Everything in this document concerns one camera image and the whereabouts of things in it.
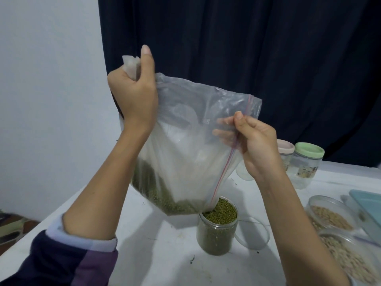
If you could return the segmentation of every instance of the dark blue curtain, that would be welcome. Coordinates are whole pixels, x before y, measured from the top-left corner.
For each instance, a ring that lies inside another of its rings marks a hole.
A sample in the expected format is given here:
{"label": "dark blue curtain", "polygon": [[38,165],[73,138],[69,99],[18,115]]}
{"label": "dark blue curtain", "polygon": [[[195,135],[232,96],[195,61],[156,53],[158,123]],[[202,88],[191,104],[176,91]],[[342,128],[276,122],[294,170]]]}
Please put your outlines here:
{"label": "dark blue curtain", "polygon": [[98,0],[107,72],[156,71],[263,99],[278,138],[381,161],[381,0]]}

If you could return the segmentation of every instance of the plastic bag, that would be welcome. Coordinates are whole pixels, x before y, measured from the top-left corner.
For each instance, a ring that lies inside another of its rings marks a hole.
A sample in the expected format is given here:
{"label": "plastic bag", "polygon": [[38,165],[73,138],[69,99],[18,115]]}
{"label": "plastic bag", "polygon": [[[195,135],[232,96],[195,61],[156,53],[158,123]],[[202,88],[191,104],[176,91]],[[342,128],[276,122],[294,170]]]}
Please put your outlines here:
{"label": "plastic bag", "polygon": [[[123,62],[130,78],[138,79],[139,58],[123,56]],[[131,184],[167,215],[211,211],[218,189],[242,159],[235,147],[212,135],[213,129],[235,131],[217,119],[239,110],[257,118],[262,101],[162,73],[156,74],[156,84],[157,122],[138,156]]]}

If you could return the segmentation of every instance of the shirt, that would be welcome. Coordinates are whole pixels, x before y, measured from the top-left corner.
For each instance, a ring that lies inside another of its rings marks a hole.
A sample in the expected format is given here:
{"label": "shirt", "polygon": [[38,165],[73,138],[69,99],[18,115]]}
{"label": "shirt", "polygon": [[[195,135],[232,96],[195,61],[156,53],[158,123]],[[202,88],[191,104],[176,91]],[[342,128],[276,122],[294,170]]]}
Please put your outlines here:
{"label": "shirt", "polygon": [[[106,286],[115,267],[117,239],[91,240],[69,235],[59,216],[32,241],[29,256],[1,286]],[[356,282],[350,278],[351,286]]]}

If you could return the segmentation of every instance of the wall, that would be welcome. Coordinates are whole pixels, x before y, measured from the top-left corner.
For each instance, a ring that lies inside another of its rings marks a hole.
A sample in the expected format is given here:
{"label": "wall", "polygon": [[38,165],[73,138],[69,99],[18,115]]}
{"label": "wall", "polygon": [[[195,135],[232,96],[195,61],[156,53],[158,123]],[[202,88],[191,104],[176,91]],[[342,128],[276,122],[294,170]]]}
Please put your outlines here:
{"label": "wall", "polygon": [[0,0],[0,209],[44,219],[115,144],[97,0]]}

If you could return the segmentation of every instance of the jar filled with green beans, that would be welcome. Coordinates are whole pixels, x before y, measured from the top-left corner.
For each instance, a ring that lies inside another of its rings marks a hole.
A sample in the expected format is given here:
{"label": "jar filled with green beans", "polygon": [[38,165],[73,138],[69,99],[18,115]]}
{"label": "jar filled with green beans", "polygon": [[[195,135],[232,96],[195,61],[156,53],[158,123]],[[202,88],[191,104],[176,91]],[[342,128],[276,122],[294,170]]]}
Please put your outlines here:
{"label": "jar filled with green beans", "polygon": [[220,197],[213,211],[199,214],[198,244],[208,254],[226,254],[232,246],[237,223],[237,207],[225,197]]}

